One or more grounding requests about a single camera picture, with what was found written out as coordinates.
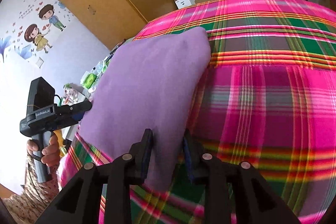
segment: purple pillow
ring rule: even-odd
[[[80,135],[115,159],[153,130],[146,185],[166,191],[181,151],[194,89],[210,61],[205,29],[130,42],[112,58]]]

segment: hand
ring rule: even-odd
[[[34,143],[33,140],[29,140],[27,142],[27,150],[30,155],[32,155],[33,151],[38,150],[38,146]],[[42,163],[51,167],[54,165],[58,165],[60,161],[59,156],[59,147],[58,147],[58,138],[56,134],[53,134],[49,140],[49,145],[42,150],[42,154],[44,155],[41,159]]]

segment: bedspread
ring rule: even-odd
[[[317,223],[336,194],[336,13],[304,0],[215,0],[153,20],[135,39],[195,26],[212,54],[187,127],[221,160],[252,163],[302,223]],[[61,183],[89,161],[111,159],[79,131]],[[203,204],[182,158],[168,192],[131,188],[133,223],[200,223]]]

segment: patterned sleeve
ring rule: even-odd
[[[33,158],[28,154],[26,162],[26,179],[21,195],[11,195],[3,200],[11,215],[17,216],[24,223],[35,223],[40,214],[58,194],[56,177],[57,166],[50,168],[52,180],[38,183]]]

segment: blue shirt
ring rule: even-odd
[[[49,18],[49,23],[55,25],[58,22],[58,17],[57,16],[52,16]]]

